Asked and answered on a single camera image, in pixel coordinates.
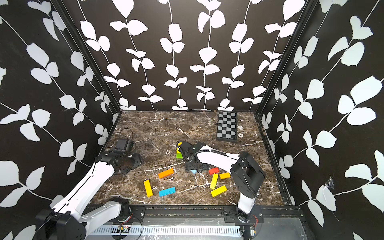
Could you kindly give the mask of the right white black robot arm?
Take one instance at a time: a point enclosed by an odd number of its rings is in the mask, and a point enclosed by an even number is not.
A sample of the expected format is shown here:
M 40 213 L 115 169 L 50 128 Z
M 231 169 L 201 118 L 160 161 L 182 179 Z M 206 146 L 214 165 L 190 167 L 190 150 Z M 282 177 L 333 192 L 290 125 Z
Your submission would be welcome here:
M 266 174 L 248 152 L 230 154 L 215 150 L 205 143 L 192 145 L 185 141 L 177 142 L 176 147 L 187 170 L 201 173 L 209 166 L 214 166 L 230 173 L 240 191 L 238 212 L 245 215 L 251 213 Z

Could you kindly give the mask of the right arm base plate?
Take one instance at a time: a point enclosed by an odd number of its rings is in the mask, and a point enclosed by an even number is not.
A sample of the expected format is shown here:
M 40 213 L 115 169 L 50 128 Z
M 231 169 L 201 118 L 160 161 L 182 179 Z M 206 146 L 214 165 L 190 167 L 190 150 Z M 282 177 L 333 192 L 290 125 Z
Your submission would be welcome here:
M 264 223 L 260 206 L 254 206 L 249 214 L 243 213 L 237 206 L 227 206 L 221 211 L 226 223 L 255 225 Z

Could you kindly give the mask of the long yellow block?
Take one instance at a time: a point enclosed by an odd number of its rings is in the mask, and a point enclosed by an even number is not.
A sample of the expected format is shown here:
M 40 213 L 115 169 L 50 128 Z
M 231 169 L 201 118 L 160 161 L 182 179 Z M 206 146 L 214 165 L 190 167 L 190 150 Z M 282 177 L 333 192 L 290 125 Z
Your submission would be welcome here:
M 148 198 L 152 197 L 153 196 L 153 190 L 152 190 L 150 181 L 149 180 L 144 181 L 144 186 L 145 186 L 145 191 L 146 191 L 147 197 Z

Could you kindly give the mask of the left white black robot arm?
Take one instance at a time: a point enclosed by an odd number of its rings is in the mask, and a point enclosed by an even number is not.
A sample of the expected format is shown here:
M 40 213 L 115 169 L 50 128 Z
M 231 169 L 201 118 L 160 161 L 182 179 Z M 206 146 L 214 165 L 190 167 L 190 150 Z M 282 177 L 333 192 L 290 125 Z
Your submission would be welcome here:
M 131 139 L 119 139 L 113 149 L 96 157 L 91 169 L 69 194 L 50 210 L 38 213 L 33 239 L 84 240 L 110 220 L 127 223 L 133 212 L 123 198 L 113 198 L 87 214 L 84 210 L 111 176 L 128 173 L 144 164 L 141 155 L 133 152 L 135 145 Z

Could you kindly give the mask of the orange block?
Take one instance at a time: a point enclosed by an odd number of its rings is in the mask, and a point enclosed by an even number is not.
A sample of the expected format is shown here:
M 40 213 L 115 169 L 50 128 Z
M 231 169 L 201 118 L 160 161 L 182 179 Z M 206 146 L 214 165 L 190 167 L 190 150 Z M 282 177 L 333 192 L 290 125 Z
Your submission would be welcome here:
M 167 176 L 172 175 L 173 173 L 174 173 L 174 169 L 171 168 L 171 169 L 168 169 L 168 170 L 163 171 L 161 173 L 158 173 L 158 176 L 159 176 L 160 179 L 162 179 L 162 178 L 165 178 Z

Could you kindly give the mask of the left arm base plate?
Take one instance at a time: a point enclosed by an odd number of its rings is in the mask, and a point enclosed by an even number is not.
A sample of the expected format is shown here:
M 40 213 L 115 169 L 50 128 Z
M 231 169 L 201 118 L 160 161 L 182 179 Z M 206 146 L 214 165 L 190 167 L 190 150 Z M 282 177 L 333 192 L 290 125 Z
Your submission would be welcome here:
M 123 206 L 121 210 L 121 214 L 118 216 L 117 220 L 121 224 L 125 224 L 130 220 L 143 222 L 145 216 L 145 207 L 140 206 Z

